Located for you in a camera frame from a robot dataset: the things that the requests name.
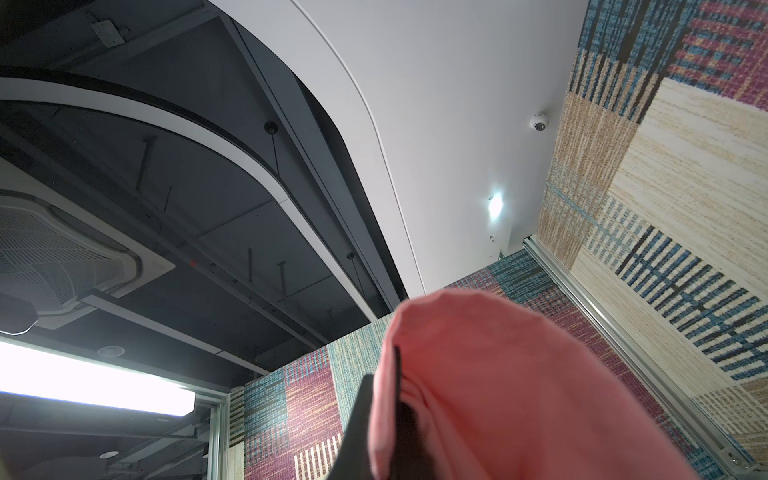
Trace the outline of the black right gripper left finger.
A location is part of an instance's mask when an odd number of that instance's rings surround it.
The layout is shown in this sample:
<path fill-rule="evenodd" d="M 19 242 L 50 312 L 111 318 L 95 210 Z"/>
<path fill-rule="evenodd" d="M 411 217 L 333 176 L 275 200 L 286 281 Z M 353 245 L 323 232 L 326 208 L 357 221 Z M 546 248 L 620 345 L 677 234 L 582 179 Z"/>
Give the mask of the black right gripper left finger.
<path fill-rule="evenodd" d="M 371 480 L 367 437 L 374 376 L 365 375 L 360 383 L 347 429 L 328 480 Z"/>

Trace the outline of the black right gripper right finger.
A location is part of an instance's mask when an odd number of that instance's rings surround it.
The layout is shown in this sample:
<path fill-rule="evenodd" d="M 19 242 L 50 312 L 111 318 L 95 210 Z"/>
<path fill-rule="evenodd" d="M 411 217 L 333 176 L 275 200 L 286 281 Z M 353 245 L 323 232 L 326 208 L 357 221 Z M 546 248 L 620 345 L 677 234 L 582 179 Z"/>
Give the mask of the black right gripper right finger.
<path fill-rule="evenodd" d="M 434 462 L 429 456 L 414 410 L 401 400 L 402 359 L 399 346 L 395 354 L 395 441 L 390 461 L 390 479 L 435 480 Z"/>

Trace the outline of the pink hooded zip jacket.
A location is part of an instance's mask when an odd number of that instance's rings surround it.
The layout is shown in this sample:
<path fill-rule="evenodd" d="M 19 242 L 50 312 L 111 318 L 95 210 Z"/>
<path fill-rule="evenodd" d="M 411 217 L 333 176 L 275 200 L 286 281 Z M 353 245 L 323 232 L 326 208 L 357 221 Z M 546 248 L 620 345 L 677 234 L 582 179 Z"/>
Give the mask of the pink hooded zip jacket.
<path fill-rule="evenodd" d="M 394 475 L 396 409 L 437 479 L 691 479 L 629 389 L 547 317 L 479 290 L 402 303 L 373 384 L 367 448 Z"/>

